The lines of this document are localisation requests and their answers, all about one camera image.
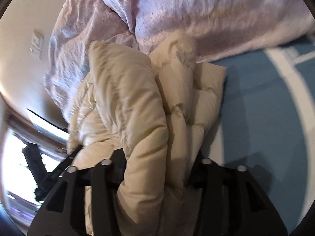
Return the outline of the lilac floral pillow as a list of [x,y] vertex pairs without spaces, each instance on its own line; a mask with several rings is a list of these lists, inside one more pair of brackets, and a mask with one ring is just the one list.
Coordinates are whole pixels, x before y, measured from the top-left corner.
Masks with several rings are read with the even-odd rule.
[[149,54],[136,38],[139,0],[66,0],[49,42],[50,67],[44,86],[63,118],[70,122],[77,90],[90,71],[93,41],[111,41]]
[[150,53],[181,30],[202,61],[277,46],[314,31],[303,0],[103,0]]

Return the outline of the wall mounted flat television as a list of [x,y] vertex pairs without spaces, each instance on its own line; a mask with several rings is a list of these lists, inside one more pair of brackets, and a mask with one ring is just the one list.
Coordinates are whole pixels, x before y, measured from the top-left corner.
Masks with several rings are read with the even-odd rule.
[[69,140],[69,134],[66,129],[60,128],[50,122],[48,122],[43,117],[39,116],[35,112],[27,109],[28,117],[32,125],[37,131],[51,137],[52,139],[62,143]]

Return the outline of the right lilac floral pillow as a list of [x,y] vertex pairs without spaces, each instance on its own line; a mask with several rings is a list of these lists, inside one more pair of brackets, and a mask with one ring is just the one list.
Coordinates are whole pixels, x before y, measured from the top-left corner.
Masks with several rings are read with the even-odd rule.
[[202,61],[277,46],[314,31],[303,0],[103,0],[150,53],[181,30]]

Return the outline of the left lilac floral pillow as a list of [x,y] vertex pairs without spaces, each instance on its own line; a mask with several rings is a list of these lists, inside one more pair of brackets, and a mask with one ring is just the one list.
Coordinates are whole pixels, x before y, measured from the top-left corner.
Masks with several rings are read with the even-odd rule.
[[70,122],[77,90],[90,71],[93,41],[111,41],[149,54],[136,38],[139,0],[66,0],[49,42],[50,67],[44,86],[63,118]]

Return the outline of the beige quilted down jacket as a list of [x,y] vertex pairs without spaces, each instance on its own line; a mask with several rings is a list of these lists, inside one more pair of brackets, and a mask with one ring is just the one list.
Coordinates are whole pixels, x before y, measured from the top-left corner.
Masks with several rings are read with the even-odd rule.
[[201,192],[187,187],[221,107],[226,68],[198,63],[195,40],[174,32],[149,55],[94,41],[73,100],[68,151],[90,168],[123,149],[114,195],[123,235],[192,235]]

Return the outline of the blue white striped bedsheet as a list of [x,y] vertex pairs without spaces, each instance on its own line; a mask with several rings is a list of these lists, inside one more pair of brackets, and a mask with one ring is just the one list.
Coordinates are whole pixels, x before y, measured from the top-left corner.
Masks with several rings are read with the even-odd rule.
[[292,233],[314,203],[314,36],[216,64],[223,103],[202,153],[246,166]]

